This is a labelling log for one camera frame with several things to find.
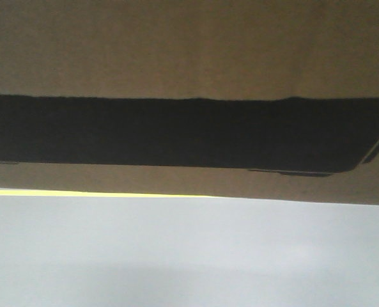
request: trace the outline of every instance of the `cardboard box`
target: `cardboard box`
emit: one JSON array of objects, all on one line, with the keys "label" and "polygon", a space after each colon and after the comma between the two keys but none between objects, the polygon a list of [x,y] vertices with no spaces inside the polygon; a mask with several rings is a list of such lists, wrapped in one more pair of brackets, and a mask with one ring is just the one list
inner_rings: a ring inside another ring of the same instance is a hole
[{"label": "cardboard box", "polygon": [[[379,1],[0,1],[0,94],[379,97]],[[0,164],[0,187],[379,204],[379,154],[327,178]]]}]

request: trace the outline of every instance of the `white wall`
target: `white wall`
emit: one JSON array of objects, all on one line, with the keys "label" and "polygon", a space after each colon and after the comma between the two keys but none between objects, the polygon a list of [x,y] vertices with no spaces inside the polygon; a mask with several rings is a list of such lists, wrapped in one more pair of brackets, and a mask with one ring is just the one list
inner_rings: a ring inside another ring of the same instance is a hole
[{"label": "white wall", "polygon": [[0,196],[0,306],[379,307],[379,206]]}]

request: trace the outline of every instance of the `cardboard flap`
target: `cardboard flap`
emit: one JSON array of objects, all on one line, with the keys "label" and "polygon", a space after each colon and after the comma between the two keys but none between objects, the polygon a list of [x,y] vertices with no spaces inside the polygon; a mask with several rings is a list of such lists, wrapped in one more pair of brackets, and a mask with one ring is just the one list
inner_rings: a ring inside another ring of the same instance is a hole
[{"label": "cardboard flap", "polygon": [[379,0],[0,0],[0,93],[379,97]]}]

